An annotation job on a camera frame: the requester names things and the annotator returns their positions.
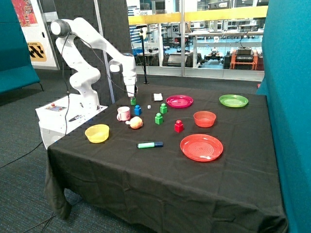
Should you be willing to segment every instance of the mug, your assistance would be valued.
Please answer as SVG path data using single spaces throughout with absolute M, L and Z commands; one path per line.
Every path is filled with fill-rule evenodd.
M 129 107 L 120 107 L 118 108 L 117 120 L 126 121 L 131 118 L 130 108 Z

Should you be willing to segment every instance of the plate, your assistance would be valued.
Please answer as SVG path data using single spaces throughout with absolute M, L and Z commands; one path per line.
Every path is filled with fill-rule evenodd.
M 187 108 L 193 103 L 193 98 L 190 96 L 171 96 L 166 99 L 166 102 L 172 108 Z
M 185 156 L 199 162 L 213 161 L 224 150 L 217 138 L 206 134 L 192 134 L 185 137 L 180 142 L 180 148 Z
M 231 108 L 241 108 L 247 105 L 248 99 L 238 95 L 224 95 L 219 97 L 220 103 Z

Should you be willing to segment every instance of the red plate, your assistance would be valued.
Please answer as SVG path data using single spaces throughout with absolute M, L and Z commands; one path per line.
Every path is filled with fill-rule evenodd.
M 166 102 L 169 106 L 173 108 L 187 108 L 193 103 L 193 98 L 190 96 L 171 96 L 166 99 Z
M 206 134 L 192 134 L 185 137 L 180 143 L 180 148 L 185 156 L 199 162 L 217 159 L 224 149 L 217 138 Z

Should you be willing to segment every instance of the bowl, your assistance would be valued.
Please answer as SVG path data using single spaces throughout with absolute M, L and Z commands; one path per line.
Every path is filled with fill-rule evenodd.
M 193 115 L 193 118 L 197 126 L 202 127 L 202 128 L 208 128 L 214 124 L 216 115 L 212 112 L 200 111 L 200 112 L 196 112 Z
M 109 137 L 109 126 L 93 125 L 86 130 L 85 134 L 90 142 L 101 143 Z

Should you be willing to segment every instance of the black tablecloth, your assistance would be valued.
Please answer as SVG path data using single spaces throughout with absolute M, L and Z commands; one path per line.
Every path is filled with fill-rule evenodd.
M 168 107 L 161 125 L 155 124 L 160 104 L 152 93 L 188 95 L 193 105 Z M 249 104 L 228 108 L 219 96 L 228 94 L 188 88 L 144 85 L 137 104 L 141 129 L 116 119 L 117 108 L 130 105 L 123 98 L 48 148 L 45 193 L 62 218 L 70 214 L 64 196 L 68 188 L 88 203 L 105 208 L 129 223 L 157 232 L 249 233 L 285 232 L 288 221 L 280 192 L 276 157 L 265 96 L 244 95 Z M 199 128 L 193 114 L 217 115 L 211 128 Z M 185 130 L 174 131 L 182 120 Z M 95 124 L 110 127 L 109 139 L 92 144 L 84 135 Z M 187 158 L 181 140 L 205 133 L 218 138 L 222 155 L 200 163 Z M 164 147 L 137 149 L 137 143 L 162 141 Z

